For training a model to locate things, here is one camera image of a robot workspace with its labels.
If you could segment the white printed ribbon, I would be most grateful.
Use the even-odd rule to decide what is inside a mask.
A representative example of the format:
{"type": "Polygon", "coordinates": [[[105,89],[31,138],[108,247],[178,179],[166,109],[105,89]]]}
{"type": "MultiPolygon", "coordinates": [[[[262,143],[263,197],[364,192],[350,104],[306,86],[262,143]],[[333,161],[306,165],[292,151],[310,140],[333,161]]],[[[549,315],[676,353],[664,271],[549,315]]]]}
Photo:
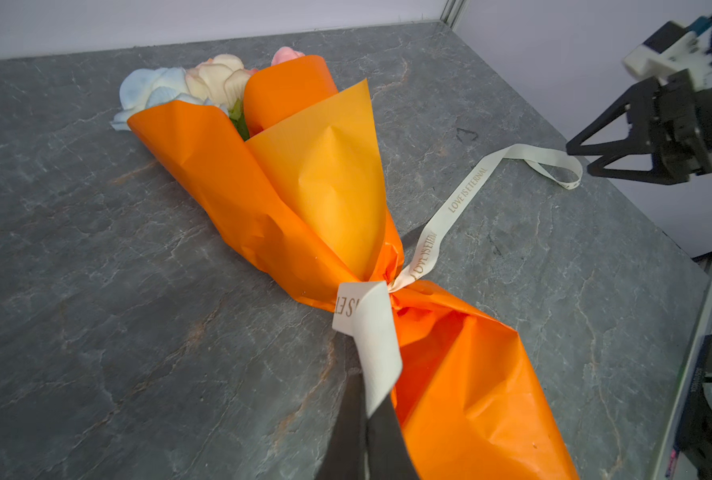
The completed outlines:
{"type": "Polygon", "coordinates": [[[390,295],[427,275],[435,267],[441,242],[470,201],[504,159],[522,160],[540,175],[567,190],[579,186],[579,159],[561,151],[515,144],[483,157],[423,228],[414,256],[391,283],[342,283],[332,327],[354,338],[362,368],[367,418],[390,400],[403,364],[393,323],[390,295]]]}

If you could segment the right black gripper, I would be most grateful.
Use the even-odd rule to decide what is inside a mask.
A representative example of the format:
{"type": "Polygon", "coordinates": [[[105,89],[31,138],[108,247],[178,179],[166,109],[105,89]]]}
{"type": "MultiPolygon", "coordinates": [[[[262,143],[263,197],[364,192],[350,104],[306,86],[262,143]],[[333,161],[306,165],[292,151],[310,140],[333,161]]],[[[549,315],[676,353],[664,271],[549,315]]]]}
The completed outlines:
{"type": "Polygon", "coordinates": [[[586,156],[593,177],[674,185],[712,173],[697,93],[690,74],[679,71],[662,85],[655,77],[629,87],[596,120],[566,144],[566,153],[586,156]],[[625,138],[587,144],[593,135],[625,117],[625,138]]]}

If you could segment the white fake rose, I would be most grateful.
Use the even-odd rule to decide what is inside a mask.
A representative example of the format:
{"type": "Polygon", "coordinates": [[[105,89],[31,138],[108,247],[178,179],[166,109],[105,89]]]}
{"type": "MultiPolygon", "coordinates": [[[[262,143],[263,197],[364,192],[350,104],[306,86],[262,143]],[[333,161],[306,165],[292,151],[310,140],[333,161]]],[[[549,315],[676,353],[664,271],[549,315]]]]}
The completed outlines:
{"type": "Polygon", "coordinates": [[[186,71],[181,67],[134,70],[121,83],[119,100],[122,110],[111,121],[116,131],[129,131],[128,120],[133,115],[175,100],[212,105],[210,100],[199,98],[189,90],[186,71]]]}

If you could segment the dark pink fake rose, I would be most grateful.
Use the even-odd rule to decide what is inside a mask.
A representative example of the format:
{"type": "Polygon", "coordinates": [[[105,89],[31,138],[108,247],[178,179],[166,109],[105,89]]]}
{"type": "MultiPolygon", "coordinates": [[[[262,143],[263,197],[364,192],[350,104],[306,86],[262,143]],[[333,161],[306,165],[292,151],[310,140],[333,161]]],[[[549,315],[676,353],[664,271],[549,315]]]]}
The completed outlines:
{"type": "Polygon", "coordinates": [[[292,60],[295,60],[295,59],[298,59],[298,58],[301,58],[304,56],[305,56],[305,54],[300,51],[294,50],[293,48],[288,47],[288,46],[283,46],[283,47],[279,48],[276,51],[276,53],[274,54],[272,61],[271,61],[271,65],[276,66],[276,65],[279,65],[279,64],[282,64],[282,63],[285,63],[288,61],[292,61],[292,60]]]}

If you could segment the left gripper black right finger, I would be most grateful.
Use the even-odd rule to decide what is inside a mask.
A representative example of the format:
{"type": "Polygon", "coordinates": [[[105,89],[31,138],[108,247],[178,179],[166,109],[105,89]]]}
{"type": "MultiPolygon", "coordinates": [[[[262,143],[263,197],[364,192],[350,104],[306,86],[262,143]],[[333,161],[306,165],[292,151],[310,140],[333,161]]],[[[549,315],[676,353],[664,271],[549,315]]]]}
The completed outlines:
{"type": "Polygon", "coordinates": [[[372,480],[419,480],[393,409],[377,409],[366,424],[366,452],[372,480]]]}

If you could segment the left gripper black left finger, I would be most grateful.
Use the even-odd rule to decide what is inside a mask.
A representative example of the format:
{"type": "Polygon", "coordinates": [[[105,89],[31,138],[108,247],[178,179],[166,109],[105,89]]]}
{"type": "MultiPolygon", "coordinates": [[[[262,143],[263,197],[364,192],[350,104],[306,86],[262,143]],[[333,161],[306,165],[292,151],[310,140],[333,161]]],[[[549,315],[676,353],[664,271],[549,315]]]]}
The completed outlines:
{"type": "Polygon", "coordinates": [[[316,480],[366,478],[367,419],[364,391],[362,375],[350,375],[316,480]]]}

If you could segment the cream fake rose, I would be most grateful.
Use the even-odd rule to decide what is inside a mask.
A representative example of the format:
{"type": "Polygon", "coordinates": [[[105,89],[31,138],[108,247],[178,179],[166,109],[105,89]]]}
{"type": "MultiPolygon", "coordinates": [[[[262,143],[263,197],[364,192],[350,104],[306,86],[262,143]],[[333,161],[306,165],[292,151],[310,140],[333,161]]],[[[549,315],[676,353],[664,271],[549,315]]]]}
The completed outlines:
{"type": "Polygon", "coordinates": [[[232,54],[219,54],[186,70],[185,81],[192,96],[231,110],[244,98],[249,79],[257,69],[248,70],[232,54]]]}

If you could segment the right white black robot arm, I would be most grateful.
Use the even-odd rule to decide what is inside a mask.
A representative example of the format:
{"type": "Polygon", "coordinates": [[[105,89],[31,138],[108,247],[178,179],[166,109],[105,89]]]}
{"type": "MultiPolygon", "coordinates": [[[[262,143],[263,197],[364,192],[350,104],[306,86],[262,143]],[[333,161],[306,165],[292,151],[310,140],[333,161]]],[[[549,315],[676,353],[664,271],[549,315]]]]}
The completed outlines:
{"type": "Polygon", "coordinates": [[[594,177],[660,185],[712,173],[712,15],[669,21],[623,65],[635,79],[566,145],[594,177]]]}

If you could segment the orange wrapping paper sheet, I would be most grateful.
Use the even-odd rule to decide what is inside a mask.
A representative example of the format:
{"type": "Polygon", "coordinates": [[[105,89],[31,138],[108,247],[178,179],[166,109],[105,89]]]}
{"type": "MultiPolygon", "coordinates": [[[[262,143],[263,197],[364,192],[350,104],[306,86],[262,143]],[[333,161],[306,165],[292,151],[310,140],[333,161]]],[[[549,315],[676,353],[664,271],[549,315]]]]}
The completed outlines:
{"type": "MultiPolygon", "coordinates": [[[[300,303],[334,316],[342,283],[391,283],[413,258],[387,205],[368,85],[339,90],[319,56],[258,70],[231,110],[175,100],[128,125],[300,303]]],[[[419,479],[575,478],[518,333],[427,275],[390,295],[403,368],[378,408],[395,411],[419,479]]]]}

